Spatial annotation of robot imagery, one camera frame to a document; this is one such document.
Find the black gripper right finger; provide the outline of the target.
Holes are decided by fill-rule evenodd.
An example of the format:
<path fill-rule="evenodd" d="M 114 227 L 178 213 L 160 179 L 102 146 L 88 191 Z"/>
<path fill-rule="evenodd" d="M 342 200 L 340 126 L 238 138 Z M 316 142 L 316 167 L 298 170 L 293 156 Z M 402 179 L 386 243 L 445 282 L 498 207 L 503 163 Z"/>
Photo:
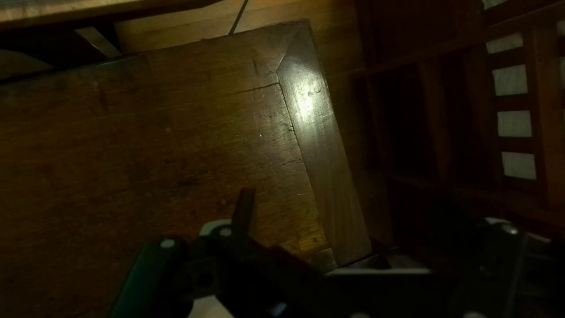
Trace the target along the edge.
<path fill-rule="evenodd" d="M 505 220 L 489 220 L 450 197 L 430 206 L 430 264 L 476 276 L 515 276 L 522 271 L 524 232 Z"/>

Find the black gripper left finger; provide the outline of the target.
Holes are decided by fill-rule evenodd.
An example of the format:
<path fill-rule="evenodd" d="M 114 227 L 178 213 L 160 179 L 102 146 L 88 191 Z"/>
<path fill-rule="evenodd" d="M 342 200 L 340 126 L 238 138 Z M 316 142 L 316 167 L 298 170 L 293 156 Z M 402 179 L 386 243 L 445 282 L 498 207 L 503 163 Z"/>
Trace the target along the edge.
<path fill-rule="evenodd" d="M 236 197 L 235 211 L 231 216 L 231 225 L 243 234 L 247 234 L 250 230 L 254 200 L 256 200 L 254 188 L 242 188 Z"/>

